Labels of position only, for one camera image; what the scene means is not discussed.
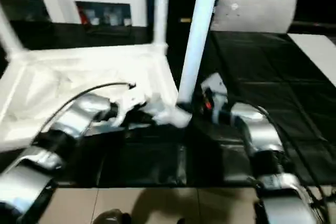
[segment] white post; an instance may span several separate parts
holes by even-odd
[[[155,0],[154,7],[154,43],[166,43],[166,27],[169,0]]]
[[[0,4],[0,42],[7,55],[24,50],[20,40],[13,31]]]
[[[215,0],[196,0],[179,88],[178,102],[191,102]]]

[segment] wire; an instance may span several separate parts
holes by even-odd
[[[81,97],[82,95],[86,94],[86,93],[89,93],[93,90],[96,90],[96,89],[100,89],[100,88],[104,88],[104,87],[109,87],[109,86],[116,86],[116,85],[125,85],[125,86],[129,86],[129,88],[133,88],[134,85],[130,84],[130,83],[127,83],[127,82],[109,82],[109,83],[105,83],[105,84],[102,84],[102,85],[97,85],[97,86],[94,86],[92,88],[89,88],[87,90],[84,90],[78,94],[76,94],[74,97],[72,97],[71,99],[69,99],[66,103],[64,103],[57,111],[55,111],[45,122],[44,124],[42,125],[42,127],[40,128],[40,130],[37,132],[36,136],[38,136],[42,131],[43,129],[48,125],[48,123],[50,123],[54,118],[55,116],[57,116],[57,114],[62,110],[64,109],[70,102],[74,101],[75,99]]]
[[[299,158],[301,159],[304,167],[306,168],[306,170],[308,171],[309,176],[312,178],[314,185],[318,188],[319,193],[321,194],[321,201],[323,203],[324,206],[324,210],[320,208],[320,211],[322,212],[322,214],[324,215],[324,219],[326,220],[327,224],[330,224],[330,217],[329,217],[329,209],[328,209],[328,203],[327,203],[327,197],[323,191],[323,189],[321,188],[321,185],[318,182],[318,179],[315,175],[315,173],[313,172],[313,170],[311,169],[309,163],[307,162],[306,158],[303,156],[300,148],[298,147],[298,145],[295,143],[295,141],[293,141],[291,139],[291,137],[288,135],[288,133],[284,130],[283,127],[281,127],[279,124],[277,124],[273,118],[266,112],[266,110],[264,110],[263,108],[253,104],[252,102],[249,102],[248,100],[245,99],[241,99],[238,98],[236,96],[232,96],[229,95],[229,97],[232,97],[233,99],[236,100],[236,102],[241,102],[241,103],[246,103],[248,105],[251,105],[252,107],[254,107],[255,109],[257,109],[262,115],[264,115],[268,121],[273,124],[273,126],[276,128],[277,132],[285,135],[285,138],[288,140],[288,142],[293,146],[293,148],[295,149],[296,153],[298,154]],[[287,147],[284,145],[284,148],[287,152],[287,154],[289,155],[288,149]],[[301,181],[302,185],[304,186],[304,188],[306,189],[306,191],[308,192],[309,196],[312,198],[312,200],[316,203],[316,205],[321,206],[321,204],[319,203],[319,201],[316,199],[315,195],[312,193],[312,191],[310,190],[310,188],[306,185],[305,181],[302,179],[302,177],[299,175],[299,173],[297,172],[297,177],[299,178],[299,180]]]

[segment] black tablecloth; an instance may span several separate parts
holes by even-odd
[[[16,24],[15,29],[29,49],[148,42],[145,28],[133,28],[123,35],[87,33],[70,24],[25,23]],[[167,58],[178,86],[188,28],[181,26],[176,34]],[[229,94],[269,111],[300,146],[320,183],[336,183],[336,88],[287,35],[209,33],[198,83],[213,72],[220,73]],[[285,144],[297,171],[311,184],[297,154]],[[0,169],[19,152],[1,153]],[[59,183],[71,187],[209,187],[250,186],[252,181],[239,134],[194,117],[183,130],[160,126],[86,137]]]

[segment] tile floor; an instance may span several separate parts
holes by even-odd
[[[253,189],[126,188],[59,189],[40,224],[91,224],[101,213],[118,208],[134,224],[253,224]],[[331,209],[336,223],[336,207]]]

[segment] white pillow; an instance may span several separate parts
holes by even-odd
[[[211,30],[286,33],[297,0],[219,0]]]

